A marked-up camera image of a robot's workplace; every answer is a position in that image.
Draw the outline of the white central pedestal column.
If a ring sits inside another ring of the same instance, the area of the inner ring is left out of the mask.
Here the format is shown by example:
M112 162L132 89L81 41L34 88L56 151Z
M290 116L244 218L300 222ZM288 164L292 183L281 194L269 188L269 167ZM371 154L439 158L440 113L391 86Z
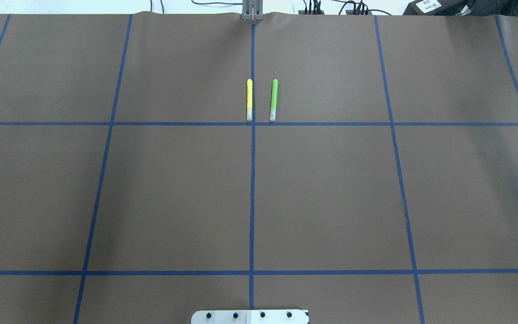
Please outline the white central pedestal column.
M192 324L309 324L308 310L201 310L191 317Z

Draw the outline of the yellow highlighter pen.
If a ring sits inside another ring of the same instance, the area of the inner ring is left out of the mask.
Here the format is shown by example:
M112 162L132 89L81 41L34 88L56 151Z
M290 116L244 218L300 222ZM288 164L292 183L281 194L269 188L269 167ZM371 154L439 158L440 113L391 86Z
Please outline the yellow highlighter pen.
M254 83L251 78L246 81L246 121L253 121L253 90Z

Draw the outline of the black labelled box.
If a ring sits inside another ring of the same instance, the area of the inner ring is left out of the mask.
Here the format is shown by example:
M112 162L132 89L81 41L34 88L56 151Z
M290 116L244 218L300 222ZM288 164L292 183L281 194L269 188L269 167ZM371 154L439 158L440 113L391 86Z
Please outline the black labelled box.
M403 16L456 16L469 9L470 0L414 0Z

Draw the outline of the green highlighter pen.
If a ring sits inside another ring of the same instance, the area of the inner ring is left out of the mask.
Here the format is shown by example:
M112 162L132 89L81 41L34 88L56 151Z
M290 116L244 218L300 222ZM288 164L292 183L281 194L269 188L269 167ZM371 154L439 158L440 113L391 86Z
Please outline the green highlighter pen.
M277 103L278 103L278 94L279 94L279 80L272 80L271 85L271 100L270 100L270 109L269 109L269 121L276 121L276 112L277 112Z

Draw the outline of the aluminium frame post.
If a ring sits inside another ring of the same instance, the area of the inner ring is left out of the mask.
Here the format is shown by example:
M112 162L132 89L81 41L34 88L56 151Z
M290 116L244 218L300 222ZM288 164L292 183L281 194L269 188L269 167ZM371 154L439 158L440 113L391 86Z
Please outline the aluminium frame post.
M263 21L263 0L242 0L242 14L243 21L258 23Z

